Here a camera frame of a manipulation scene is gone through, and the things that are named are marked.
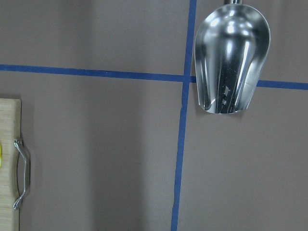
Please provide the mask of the wooden cutting board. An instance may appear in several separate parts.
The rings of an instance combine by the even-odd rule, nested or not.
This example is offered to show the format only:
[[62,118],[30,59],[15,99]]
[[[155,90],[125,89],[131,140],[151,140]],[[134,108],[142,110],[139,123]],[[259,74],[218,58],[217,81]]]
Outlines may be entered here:
[[13,209],[19,197],[17,184],[18,151],[14,140],[21,133],[21,101],[0,100],[0,145],[2,164],[0,167],[0,229],[19,230],[19,209]]

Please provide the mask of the lemon slice on board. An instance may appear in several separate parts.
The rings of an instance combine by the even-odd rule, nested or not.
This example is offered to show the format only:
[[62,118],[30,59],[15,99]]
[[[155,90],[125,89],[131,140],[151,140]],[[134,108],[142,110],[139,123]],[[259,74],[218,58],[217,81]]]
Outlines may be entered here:
[[2,157],[2,145],[0,145],[0,168],[2,167],[3,157]]

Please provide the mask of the shiny metal scoop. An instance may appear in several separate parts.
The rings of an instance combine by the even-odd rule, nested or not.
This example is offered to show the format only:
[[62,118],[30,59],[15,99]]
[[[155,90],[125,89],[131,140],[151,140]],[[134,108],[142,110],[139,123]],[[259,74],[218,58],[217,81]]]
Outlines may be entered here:
[[212,114],[248,108],[269,53],[265,17],[241,0],[227,0],[200,24],[194,46],[198,103]]

